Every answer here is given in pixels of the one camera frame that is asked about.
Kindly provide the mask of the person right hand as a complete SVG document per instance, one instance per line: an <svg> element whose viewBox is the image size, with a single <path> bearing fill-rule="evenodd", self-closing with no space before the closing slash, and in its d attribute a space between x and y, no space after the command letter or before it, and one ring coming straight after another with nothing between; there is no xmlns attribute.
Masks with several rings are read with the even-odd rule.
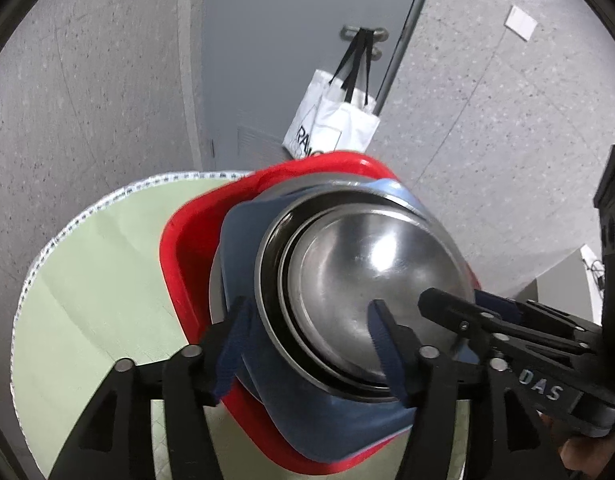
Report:
<svg viewBox="0 0 615 480"><path fill-rule="evenodd" d="M594 439L570 431L563 422L539 414L549 429L565 468L580 471L585 479L597 479L615 453L615 434Z"/></svg>

